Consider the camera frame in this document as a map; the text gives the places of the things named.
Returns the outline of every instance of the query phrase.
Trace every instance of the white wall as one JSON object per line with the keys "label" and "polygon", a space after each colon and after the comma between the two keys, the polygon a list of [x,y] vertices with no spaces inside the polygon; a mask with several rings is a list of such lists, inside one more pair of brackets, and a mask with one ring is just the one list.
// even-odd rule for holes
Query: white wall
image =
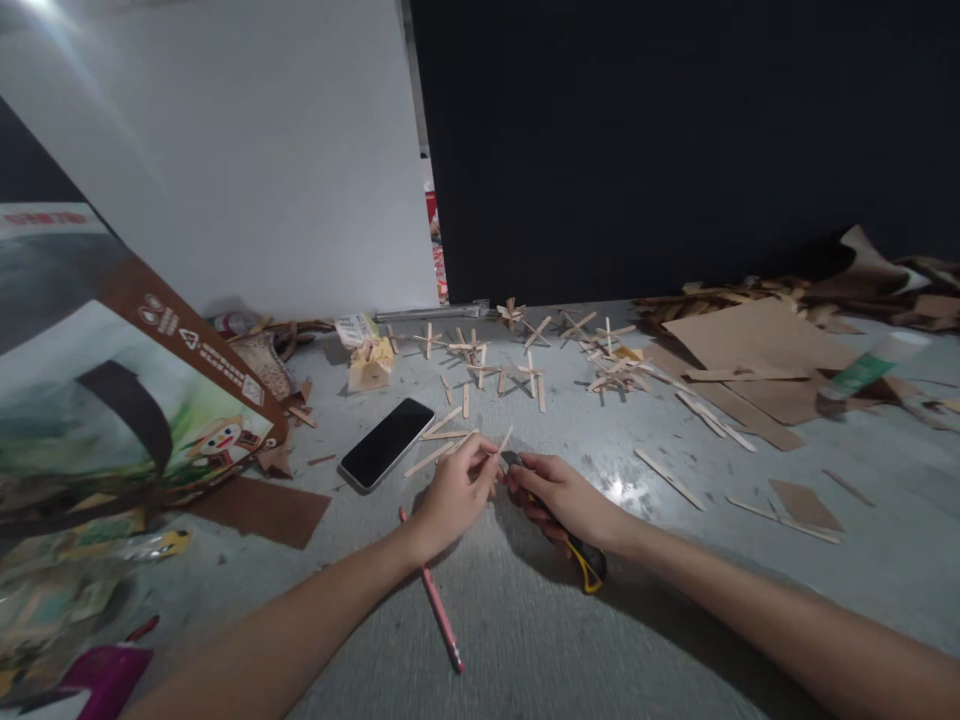
{"label": "white wall", "polygon": [[393,0],[22,1],[0,95],[198,311],[437,304]]}

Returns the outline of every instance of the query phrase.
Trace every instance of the forearm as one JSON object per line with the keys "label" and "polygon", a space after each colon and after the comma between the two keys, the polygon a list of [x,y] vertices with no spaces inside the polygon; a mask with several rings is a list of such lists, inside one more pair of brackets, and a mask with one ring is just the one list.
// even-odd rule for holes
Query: forearm
{"label": "forearm", "polygon": [[401,525],[226,630],[126,717],[283,717],[419,556],[416,529]]}
{"label": "forearm", "polygon": [[840,717],[952,717],[960,707],[955,659],[813,593],[640,520],[611,550],[697,602]]}

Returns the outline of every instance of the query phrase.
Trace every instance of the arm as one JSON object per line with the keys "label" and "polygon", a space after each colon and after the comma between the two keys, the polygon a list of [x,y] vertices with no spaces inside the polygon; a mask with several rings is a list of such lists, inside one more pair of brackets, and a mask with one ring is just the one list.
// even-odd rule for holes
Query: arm
{"label": "arm", "polygon": [[[947,718],[960,708],[960,662],[812,593],[732,565],[607,500],[557,457],[521,453],[511,491],[539,495],[587,542],[646,567],[712,613],[841,718]],[[544,532],[563,531],[526,500]]]}
{"label": "arm", "polygon": [[496,451],[474,435],[441,458],[408,522],[227,629],[126,719],[282,718],[367,613],[473,524],[502,475]]}

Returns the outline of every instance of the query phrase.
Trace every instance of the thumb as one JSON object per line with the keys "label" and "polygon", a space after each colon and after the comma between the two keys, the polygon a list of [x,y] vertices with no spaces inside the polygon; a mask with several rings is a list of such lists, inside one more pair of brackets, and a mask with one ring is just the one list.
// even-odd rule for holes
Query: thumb
{"label": "thumb", "polygon": [[497,468],[500,466],[500,456],[491,455],[483,461],[483,467],[480,468],[480,474],[477,475],[476,482],[473,483],[474,493],[477,498],[483,498],[483,502],[493,492],[493,485],[497,481]]}
{"label": "thumb", "polygon": [[550,494],[554,485],[554,483],[551,483],[549,480],[544,480],[533,472],[533,470],[528,470],[519,465],[512,465],[510,467],[510,477],[516,480],[524,490],[529,490],[534,495],[539,495],[544,499]]}

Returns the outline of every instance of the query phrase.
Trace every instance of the hand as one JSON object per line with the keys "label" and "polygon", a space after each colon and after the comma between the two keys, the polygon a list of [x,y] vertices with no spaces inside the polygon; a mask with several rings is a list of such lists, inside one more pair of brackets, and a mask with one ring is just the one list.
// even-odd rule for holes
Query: hand
{"label": "hand", "polygon": [[471,435],[455,453],[440,458],[423,504],[410,520],[417,527],[422,562],[467,531],[487,499],[496,495],[498,478],[502,480],[503,470],[497,446],[479,433]]}
{"label": "hand", "polygon": [[[512,465],[507,474],[510,492],[523,488],[543,500],[554,516],[581,540],[609,550],[636,522],[630,513],[605,498],[583,475],[556,455],[520,453],[526,468]],[[543,508],[521,492],[523,511],[551,540],[566,542],[567,534]]]}

